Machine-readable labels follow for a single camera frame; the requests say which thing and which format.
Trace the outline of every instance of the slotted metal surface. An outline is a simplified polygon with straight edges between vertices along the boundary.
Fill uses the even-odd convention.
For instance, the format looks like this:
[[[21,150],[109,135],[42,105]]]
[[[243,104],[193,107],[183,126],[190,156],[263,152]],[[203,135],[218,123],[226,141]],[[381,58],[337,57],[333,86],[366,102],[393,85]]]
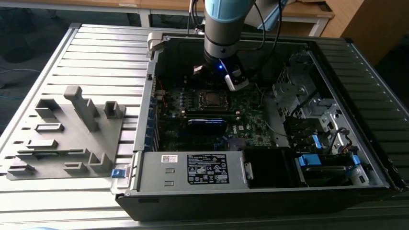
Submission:
[[[133,140],[139,114],[143,77],[146,74],[145,42],[151,31],[185,33],[185,30],[82,25],[69,29],[38,81],[21,104],[0,144],[17,140],[13,132],[26,125],[20,120],[36,115],[32,107],[40,98],[62,97],[66,85],[80,85],[94,104],[115,100],[126,105],[115,164],[131,161]],[[409,124],[399,104],[378,76],[342,39],[302,38],[319,45],[326,59],[345,84],[367,125],[405,180],[409,180]],[[339,213],[273,219],[241,219],[199,222],[134,222],[114,202],[109,178],[8,181],[5,172],[13,153],[1,152],[0,160],[0,229],[50,227],[56,229],[154,228],[171,226],[209,228],[226,226],[309,224],[321,221],[359,221],[409,217],[407,194],[370,202]]]

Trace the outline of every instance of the circuit board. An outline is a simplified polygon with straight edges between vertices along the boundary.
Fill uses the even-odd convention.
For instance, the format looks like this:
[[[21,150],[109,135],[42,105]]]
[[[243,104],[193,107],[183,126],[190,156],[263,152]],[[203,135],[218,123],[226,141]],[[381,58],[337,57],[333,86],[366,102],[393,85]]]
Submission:
[[[225,89],[182,88],[159,82],[157,100],[159,151],[237,151],[243,146],[270,146],[270,134],[254,86],[239,92]],[[218,126],[186,129],[187,121],[225,121]]]

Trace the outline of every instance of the aluminum profile table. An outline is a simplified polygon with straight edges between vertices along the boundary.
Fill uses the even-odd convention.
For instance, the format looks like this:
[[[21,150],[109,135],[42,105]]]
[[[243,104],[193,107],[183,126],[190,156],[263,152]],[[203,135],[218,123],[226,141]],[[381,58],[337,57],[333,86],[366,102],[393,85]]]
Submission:
[[[0,137],[0,151],[12,141],[13,132],[22,127],[22,120],[34,114],[33,106],[40,98],[62,99],[66,85],[80,85],[82,94],[94,104],[117,101],[126,106],[125,123],[121,131],[115,165],[131,162],[135,124],[139,113],[141,90],[146,75],[146,38],[151,31],[185,33],[185,30],[153,29],[121,26],[73,24],[46,63],[42,73],[28,93],[16,115]],[[305,38],[314,40],[322,49],[331,67],[346,86],[357,105],[371,116],[385,114],[378,106],[387,103],[402,106],[394,94],[370,68],[351,43],[343,39]],[[394,118],[405,117],[393,113]],[[387,137],[387,127],[379,127],[379,137]],[[398,144],[383,142],[389,156],[397,162],[397,169],[409,180],[409,155]],[[14,153],[0,152],[0,229],[25,229],[49,227],[56,229],[215,229],[247,228],[275,225],[287,229],[302,225],[314,229],[345,229],[357,224],[379,227],[391,223],[407,225],[407,194],[351,207],[339,213],[313,216],[286,216],[262,219],[219,219],[203,221],[134,222],[121,210],[110,194],[110,178],[80,178],[9,181],[5,178],[8,165]]]

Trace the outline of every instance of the wooden table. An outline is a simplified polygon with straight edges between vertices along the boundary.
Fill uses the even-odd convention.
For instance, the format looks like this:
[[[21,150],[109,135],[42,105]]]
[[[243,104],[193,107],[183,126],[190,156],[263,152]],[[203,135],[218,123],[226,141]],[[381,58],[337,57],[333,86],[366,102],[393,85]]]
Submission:
[[[197,3],[198,15],[202,16],[205,6],[202,1]],[[150,14],[165,15],[187,15],[189,14],[189,0],[141,0],[141,26],[150,27]],[[319,36],[326,26],[329,19],[334,17],[333,12],[322,11],[315,3],[294,2],[286,5],[283,9],[283,22],[298,22],[314,24],[309,36]]]
[[[189,0],[0,0],[0,6],[49,10],[137,13],[141,26],[150,27],[150,15],[187,16]],[[198,2],[197,11],[202,16],[205,6]],[[322,11],[315,3],[294,2],[283,9],[283,22],[313,24],[309,36],[319,36],[333,12]]]
[[[137,13],[141,0],[0,0],[0,6],[66,11]]]

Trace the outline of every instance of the label sticker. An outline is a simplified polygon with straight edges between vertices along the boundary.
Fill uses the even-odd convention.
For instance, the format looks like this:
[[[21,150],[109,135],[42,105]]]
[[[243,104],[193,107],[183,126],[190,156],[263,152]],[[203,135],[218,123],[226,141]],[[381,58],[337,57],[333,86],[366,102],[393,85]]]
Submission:
[[[187,155],[187,183],[229,183],[229,171],[225,154]]]
[[[177,163],[177,155],[161,155],[162,163]]]
[[[129,7],[135,7],[135,4],[122,4],[122,3],[118,3],[118,6],[129,6]]]

